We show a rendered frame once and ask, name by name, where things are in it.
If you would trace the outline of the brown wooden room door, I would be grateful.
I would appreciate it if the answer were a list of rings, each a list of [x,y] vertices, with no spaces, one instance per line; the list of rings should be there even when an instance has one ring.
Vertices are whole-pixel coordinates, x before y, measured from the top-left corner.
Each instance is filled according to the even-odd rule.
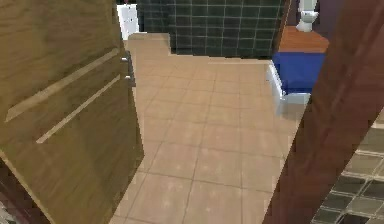
[[[0,224],[110,224],[142,160],[115,0],[0,0]]]

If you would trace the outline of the white toilet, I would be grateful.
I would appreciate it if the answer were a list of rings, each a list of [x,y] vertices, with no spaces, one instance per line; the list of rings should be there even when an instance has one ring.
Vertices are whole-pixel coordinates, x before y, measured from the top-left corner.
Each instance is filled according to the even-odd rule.
[[[319,13],[315,10],[318,0],[299,0],[298,12],[300,20],[296,29],[301,32],[311,32],[313,23],[317,19]]]

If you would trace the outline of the dark brown door frame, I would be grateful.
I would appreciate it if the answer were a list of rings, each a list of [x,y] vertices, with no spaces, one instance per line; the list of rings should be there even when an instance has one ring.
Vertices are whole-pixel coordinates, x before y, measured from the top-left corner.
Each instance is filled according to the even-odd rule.
[[[262,224],[310,224],[384,108],[384,0],[344,0]]]

